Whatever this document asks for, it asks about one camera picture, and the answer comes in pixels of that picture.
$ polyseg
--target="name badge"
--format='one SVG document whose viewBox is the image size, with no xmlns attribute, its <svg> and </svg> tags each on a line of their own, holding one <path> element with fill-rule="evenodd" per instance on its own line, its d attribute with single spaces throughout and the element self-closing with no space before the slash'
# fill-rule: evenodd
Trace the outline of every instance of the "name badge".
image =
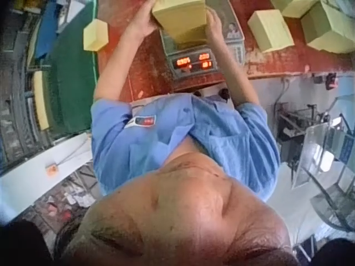
<svg viewBox="0 0 355 266">
<path fill-rule="evenodd" d="M 152 127 L 155 125 L 156 116 L 135 116 L 125 125 L 125 129 L 132 126 Z"/>
</svg>

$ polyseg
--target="tabletop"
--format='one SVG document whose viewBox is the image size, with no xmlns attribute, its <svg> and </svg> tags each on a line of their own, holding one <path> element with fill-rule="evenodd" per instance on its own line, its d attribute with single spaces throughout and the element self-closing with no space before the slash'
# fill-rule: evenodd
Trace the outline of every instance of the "tabletop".
<svg viewBox="0 0 355 266">
<path fill-rule="evenodd" d="M 144 0 L 98 0 L 98 18 L 109 24 L 109 43 L 98 52 L 99 72 L 105 68 L 120 36 Z M 348 55 L 317 51 L 308 47 L 300 19 L 285 18 L 295 46 L 269 53 L 261 53 L 248 20 L 256 10 L 273 9 L 270 0 L 230 0 L 245 35 L 245 71 L 250 79 L 285 75 L 300 75 L 309 69 L 313 73 L 350 71 Z M 223 82 L 221 73 L 210 73 L 174 80 L 165 60 L 159 32 L 147 37 L 132 63 L 124 85 L 121 101 L 135 100 L 174 93 Z"/>
</svg>

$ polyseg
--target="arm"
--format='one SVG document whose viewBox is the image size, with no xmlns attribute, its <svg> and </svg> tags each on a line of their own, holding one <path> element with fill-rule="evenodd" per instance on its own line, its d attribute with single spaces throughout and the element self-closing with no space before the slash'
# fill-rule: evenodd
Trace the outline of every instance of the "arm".
<svg viewBox="0 0 355 266">
<path fill-rule="evenodd" d="M 156 24 L 151 19 L 155 0 L 147 0 L 128 25 L 102 72 L 94 92 L 94 100 L 118 101 L 137 50 L 144 38 L 150 35 Z"/>
<path fill-rule="evenodd" d="M 224 73 L 234 105 L 236 107 L 244 103 L 260 105 L 253 85 L 243 68 L 235 61 L 224 41 L 220 18 L 211 8 L 207 9 L 206 34 L 218 65 Z"/>
</svg>

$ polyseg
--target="digital scale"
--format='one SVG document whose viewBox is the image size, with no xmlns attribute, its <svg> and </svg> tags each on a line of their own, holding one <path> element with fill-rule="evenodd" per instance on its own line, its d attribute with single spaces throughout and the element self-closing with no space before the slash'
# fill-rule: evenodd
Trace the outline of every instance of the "digital scale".
<svg viewBox="0 0 355 266">
<path fill-rule="evenodd" d="M 206 5 L 212 7 L 219 15 L 225 42 L 237 62 L 244 65 L 245 37 L 229 0 L 206 0 Z M 216 58 L 208 45 L 179 50 L 178 45 L 166 32 L 161 30 L 160 36 L 174 79 L 219 71 Z"/>
</svg>

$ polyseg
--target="blue shirt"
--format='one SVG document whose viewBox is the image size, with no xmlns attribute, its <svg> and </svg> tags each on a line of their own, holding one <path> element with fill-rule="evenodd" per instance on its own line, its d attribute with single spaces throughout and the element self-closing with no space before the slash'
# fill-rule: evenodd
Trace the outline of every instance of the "blue shirt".
<svg viewBox="0 0 355 266">
<path fill-rule="evenodd" d="M 262 200 L 274 191 L 280 156 L 262 107 L 247 103 L 233 110 L 176 94 L 153 101 L 136 116 L 155 117 L 155 125 L 128 127 L 132 109 L 126 103 L 98 100 L 92 106 L 94 169 L 104 195 L 160 168 L 187 135 Z"/>
</svg>

